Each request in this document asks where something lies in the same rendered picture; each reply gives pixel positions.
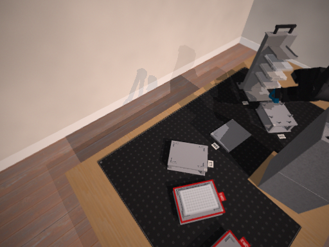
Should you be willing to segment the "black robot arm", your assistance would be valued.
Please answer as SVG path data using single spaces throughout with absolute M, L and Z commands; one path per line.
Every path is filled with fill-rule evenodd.
M 298 86 L 288 87 L 287 95 L 297 95 L 301 89 L 298 97 L 304 102 L 329 102 L 329 66 L 295 69 L 291 77 Z

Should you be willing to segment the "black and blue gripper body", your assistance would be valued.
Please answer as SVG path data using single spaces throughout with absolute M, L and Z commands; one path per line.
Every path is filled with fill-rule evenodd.
M 275 98 L 280 98 L 280 93 L 282 93 L 281 103 L 287 103 L 287 102 L 303 102 L 298 98 L 299 92 L 297 95 L 287 95 L 287 87 L 282 88 L 276 88 L 275 89 Z

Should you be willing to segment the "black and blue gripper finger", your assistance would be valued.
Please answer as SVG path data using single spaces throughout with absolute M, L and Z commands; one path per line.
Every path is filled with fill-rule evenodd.
M 274 94 L 274 98 L 271 96 Z M 269 98 L 274 102 L 274 103 L 279 103 L 279 98 L 275 98 L 275 89 L 269 94 Z

